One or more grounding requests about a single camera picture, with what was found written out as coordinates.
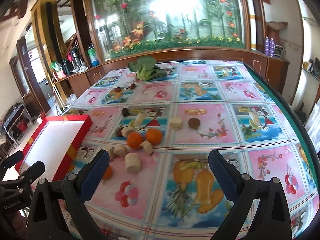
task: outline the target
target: window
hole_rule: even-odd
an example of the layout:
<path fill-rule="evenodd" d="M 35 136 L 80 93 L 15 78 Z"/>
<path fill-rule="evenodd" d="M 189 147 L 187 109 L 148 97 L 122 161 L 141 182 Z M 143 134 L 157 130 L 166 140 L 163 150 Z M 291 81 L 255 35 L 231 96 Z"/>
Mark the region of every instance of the window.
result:
<path fill-rule="evenodd" d="M 36 76 L 37 82 L 41 83 L 47 78 L 42 67 L 41 60 L 37 48 L 34 48 L 28 52 L 29 59 L 31 62 L 32 70 Z"/>

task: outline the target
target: fruit-patterned tablecloth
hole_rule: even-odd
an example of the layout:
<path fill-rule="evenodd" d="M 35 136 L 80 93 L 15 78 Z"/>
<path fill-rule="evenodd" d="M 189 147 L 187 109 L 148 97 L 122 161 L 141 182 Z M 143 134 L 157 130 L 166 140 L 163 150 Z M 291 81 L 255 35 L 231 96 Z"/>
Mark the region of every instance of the fruit-patterned tablecloth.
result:
<path fill-rule="evenodd" d="M 72 173 L 103 146 L 126 146 L 125 138 L 116 133 L 121 127 L 131 126 L 142 135 L 149 128 L 163 133 L 151 156 L 129 149 L 138 153 L 141 172 L 127 173 L 124 158 L 111 160 L 112 177 L 102 180 L 86 202 L 106 239 L 210 239 L 233 205 L 208 168 L 212 149 L 254 179 L 278 177 L 289 204 L 292 237 L 299 235 L 319 209 L 319 196 L 300 141 L 272 97 L 241 62 L 158 66 L 167 77 L 149 82 L 136 81 L 129 69 L 111 71 L 66 112 L 89 114 L 93 122 L 70 167 Z M 134 90 L 129 89 L 132 83 Z M 121 114 L 124 107 L 128 117 Z M 136 126 L 135 117 L 142 112 L 146 118 Z M 179 131 L 169 127 L 169 120 L 177 116 L 183 120 Z M 188 126 L 191 117 L 201 121 L 198 130 Z M 249 229 L 257 206 L 255 201 L 239 237 Z M 66 218 L 72 234 L 79 236 L 70 215 Z"/>

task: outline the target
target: purple bottle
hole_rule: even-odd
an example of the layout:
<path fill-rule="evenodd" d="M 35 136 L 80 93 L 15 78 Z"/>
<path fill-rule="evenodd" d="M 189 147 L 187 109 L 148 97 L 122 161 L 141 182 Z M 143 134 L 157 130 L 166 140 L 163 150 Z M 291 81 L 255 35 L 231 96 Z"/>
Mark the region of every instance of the purple bottle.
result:
<path fill-rule="evenodd" d="M 269 56 L 273 57 L 274 53 L 275 53 L 275 48 L 276 48 L 276 44 L 273 41 L 273 38 L 271 38 L 270 40 L 270 45 L 269 45 Z"/>
<path fill-rule="evenodd" d="M 264 54 L 269 55 L 270 40 L 268 37 L 264 39 Z"/>

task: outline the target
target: plastic bottle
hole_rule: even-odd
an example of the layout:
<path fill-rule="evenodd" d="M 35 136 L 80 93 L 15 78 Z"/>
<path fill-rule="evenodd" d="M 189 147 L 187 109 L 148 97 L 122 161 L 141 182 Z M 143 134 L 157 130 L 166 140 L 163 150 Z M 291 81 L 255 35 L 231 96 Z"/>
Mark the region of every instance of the plastic bottle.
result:
<path fill-rule="evenodd" d="M 88 46 L 88 55 L 89 55 L 89 58 L 91 60 L 91 64 L 92 66 L 97 66 L 99 65 L 99 60 L 98 60 L 98 57 L 97 57 L 97 52 L 96 50 L 94 49 L 94 45 L 91 43 L 89 44 Z"/>
<path fill-rule="evenodd" d="M 268 37 L 266 37 L 264 39 L 264 54 L 265 55 L 269 55 L 269 49 L 270 49 L 269 46 L 270 46 L 270 40 Z"/>
<path fill-rule="evenodd" d="M 275 48 L 276 48 L 276 44 L 273 41 L 273 38 L 271 38 L 270 45 L 269 45 L 269 56 L 270 57 L 273 57 L 273 55 L 275 54 Z"/>

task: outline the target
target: plastic bag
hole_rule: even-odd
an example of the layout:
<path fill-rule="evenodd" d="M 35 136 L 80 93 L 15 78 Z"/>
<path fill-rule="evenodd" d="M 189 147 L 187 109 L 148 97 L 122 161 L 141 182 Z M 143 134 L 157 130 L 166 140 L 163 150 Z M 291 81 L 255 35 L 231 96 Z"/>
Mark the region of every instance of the plastic bag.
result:
<path fill-rule="evenodd" d="M 305 128 L 318 153 L 320 151 L 320 102 L 315 104 Z"/>
<path fill-rule="evenodd" d="M 70 95 L 70 97 L 67 98 L 67 105 L 71 105 L 76 101 L 77 101 L 76 95 L 72 94 L 72 95 Z"/>

